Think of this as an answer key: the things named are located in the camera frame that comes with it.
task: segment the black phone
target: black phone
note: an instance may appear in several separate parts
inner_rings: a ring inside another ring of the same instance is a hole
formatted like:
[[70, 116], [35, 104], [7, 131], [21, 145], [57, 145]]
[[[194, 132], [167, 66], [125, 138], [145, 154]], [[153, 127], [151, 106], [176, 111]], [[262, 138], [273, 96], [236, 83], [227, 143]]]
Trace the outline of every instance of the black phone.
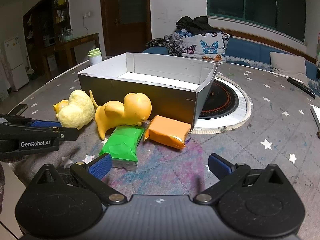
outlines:
[[21, 115], [26, 109], [28, 108], [28, 105], [26, 104], [19, 104], [17, 105], [12, 111], [9, 113], [11, 115]]

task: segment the toy tail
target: toy tail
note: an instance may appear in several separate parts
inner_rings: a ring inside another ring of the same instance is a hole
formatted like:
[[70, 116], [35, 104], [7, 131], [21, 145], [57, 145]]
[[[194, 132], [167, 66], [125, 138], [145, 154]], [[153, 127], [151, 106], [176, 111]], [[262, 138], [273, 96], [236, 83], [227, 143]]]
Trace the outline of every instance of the toy tail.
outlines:
[[97, 105], [96, 101], [95, 101], [94, 98], [93, 98], [93, 94], [92, 94], [91, 90], [89, 90], [89, 94], [90, 94], [90, 98], [91, 98], [91, 100], [92, 100], [92, 103], [94, 104], [94, 106], [95, 106], [96, 108], [98, 108], [98, 105]]

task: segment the window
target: window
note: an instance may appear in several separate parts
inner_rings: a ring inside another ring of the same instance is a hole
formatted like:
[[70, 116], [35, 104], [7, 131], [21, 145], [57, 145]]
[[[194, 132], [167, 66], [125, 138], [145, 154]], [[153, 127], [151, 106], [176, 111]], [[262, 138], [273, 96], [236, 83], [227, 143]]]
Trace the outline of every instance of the window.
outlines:
[[208, 0], [208, 15], [255, 23], [304, 41], [305, 0]]

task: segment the sofa backrest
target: sofa backrest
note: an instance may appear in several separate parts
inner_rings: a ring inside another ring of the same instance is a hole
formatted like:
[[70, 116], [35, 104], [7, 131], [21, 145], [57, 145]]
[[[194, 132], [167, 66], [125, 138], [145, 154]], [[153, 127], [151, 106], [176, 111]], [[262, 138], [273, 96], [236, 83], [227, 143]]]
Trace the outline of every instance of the sofa backrest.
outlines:
[[[250, 60], [257, 63], [263, 63], [266, 65], [271, 65], [270, 52], [279, 52], [285, 54], [291, 54], [287, 51], [276, 49], [274, 47], [257, 43], [254, 41], [248, 41], [236, 37], [231, 37], [228, 42], [228, 46], [225, 52], [226, 61], [228, 57], [234, 57], [238, 60]], [[305, 60], [307, 78], [317, 81], [317, 66], [312, 62]]]

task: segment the brown wooden door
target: brown wooden door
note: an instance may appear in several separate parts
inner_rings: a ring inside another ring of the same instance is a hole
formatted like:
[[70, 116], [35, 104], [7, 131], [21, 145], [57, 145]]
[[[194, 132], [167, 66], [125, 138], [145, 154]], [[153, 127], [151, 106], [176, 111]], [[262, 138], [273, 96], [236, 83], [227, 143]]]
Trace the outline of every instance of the brown wooden door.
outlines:
[[107, 55], [142, 52], [151, 39], [150, 0], [101, 0]]

